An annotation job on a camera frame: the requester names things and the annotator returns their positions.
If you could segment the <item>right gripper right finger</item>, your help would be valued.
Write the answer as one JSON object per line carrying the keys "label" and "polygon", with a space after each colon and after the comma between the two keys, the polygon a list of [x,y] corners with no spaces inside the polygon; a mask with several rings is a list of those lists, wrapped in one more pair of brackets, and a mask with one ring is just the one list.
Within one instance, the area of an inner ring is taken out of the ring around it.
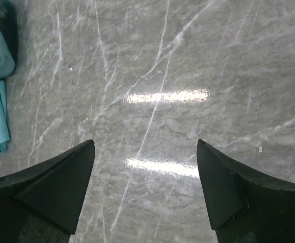
{"label": "right gripper right finger", "polygon": [[201,139],[197,164],[218,242],[295,242],[295,183],[255,170]]}

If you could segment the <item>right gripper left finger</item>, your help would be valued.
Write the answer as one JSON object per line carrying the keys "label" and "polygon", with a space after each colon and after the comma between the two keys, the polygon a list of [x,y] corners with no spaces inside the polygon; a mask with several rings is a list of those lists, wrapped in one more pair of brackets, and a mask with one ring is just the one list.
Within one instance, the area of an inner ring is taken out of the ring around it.
{"label": "right gripper left finger", "polygon": [[95,158],[93,140],[0,177],[0,242],[69,242]]}

